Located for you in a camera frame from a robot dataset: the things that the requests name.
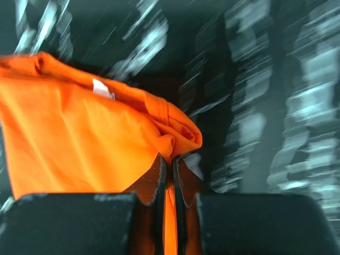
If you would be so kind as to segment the orange t shirt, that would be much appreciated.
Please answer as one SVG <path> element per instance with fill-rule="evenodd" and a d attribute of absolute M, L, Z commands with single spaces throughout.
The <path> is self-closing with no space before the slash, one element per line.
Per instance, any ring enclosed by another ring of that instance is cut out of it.
<path fill-rule="evenodd" d="M 166 100 L 46 53 L 1 58 L 1 123 L 15 198 L 120 192 L 157 155 L 170 163 L 202 146 L 197 126 Z"/>

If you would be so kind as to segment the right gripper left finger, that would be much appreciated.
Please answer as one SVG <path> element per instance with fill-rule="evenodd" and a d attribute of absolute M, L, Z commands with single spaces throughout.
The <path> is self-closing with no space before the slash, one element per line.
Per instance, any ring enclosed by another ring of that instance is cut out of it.
<path fill-rule="evenodd" d="M 1 215 L 1 254 L 163 254 L 167 164 L 121 193 L 36 193 Z"/>

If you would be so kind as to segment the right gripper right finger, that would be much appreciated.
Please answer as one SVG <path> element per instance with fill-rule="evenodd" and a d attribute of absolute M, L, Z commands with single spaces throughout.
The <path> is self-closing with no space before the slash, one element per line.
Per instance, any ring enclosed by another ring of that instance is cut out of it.
<path fill-rule="evenodd" d="M 178 254 L 336 254 L 320 206 L 299 194 L 216 193 L 176 157 Z"/>

